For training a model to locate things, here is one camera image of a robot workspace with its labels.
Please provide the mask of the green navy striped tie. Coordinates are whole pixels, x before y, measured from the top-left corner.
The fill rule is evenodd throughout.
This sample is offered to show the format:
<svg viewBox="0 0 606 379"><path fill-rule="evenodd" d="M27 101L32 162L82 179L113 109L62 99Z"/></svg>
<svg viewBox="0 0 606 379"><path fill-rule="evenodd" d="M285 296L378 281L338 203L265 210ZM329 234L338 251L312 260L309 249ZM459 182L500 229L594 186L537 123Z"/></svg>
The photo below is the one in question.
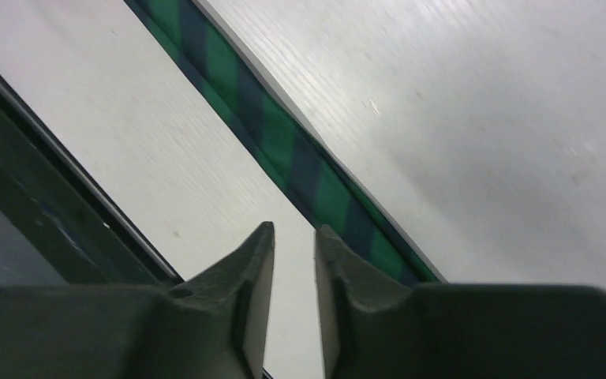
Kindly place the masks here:
<svg viewBox="0 0 606 379"><path fill-rule="evenodd" d="M194 2L131 1L129 8L314 227L329 226L355 253L406 286L438 280Z"/></svg>

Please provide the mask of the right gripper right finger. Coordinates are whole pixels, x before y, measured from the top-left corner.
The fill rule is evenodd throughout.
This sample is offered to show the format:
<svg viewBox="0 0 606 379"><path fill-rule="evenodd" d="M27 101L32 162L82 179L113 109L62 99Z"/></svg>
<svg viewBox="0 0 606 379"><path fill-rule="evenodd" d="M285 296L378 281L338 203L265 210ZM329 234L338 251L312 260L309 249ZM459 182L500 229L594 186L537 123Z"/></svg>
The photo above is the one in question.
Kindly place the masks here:
<svg viewBox="0 0 606 379"><path fill-rule="evenodd" d="M606 292L575 285L406 287L316 231L328 378L606 378Z"/></svg>

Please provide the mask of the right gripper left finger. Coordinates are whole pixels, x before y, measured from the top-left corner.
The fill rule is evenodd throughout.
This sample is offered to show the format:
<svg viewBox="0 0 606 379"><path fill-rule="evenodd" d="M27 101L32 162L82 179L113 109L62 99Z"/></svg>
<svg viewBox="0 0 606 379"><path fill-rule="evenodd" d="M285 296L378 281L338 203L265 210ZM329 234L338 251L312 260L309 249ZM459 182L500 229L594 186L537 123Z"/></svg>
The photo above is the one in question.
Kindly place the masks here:
<svg viewBox="0 0 606 379"><path fill-rule="evenodd" d="M0 378L259 378L275 227L166 289L0 287Z"/></svg>

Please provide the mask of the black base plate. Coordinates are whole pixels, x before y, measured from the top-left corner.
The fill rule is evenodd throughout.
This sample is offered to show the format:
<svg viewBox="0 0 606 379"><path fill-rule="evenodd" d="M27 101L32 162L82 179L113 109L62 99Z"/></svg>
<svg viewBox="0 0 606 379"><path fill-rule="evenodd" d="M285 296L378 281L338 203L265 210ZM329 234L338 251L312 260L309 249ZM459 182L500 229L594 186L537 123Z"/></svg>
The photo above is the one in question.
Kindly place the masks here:
<svg viewBox="0 0 606 379"><path fill-rule="evenodd" d="M184 283L122 229L121 220L78 178L43 124L0 78L0 215L13 232L0 241L23 242L21 283L0 287L133 285L166 289Z"/></svg>

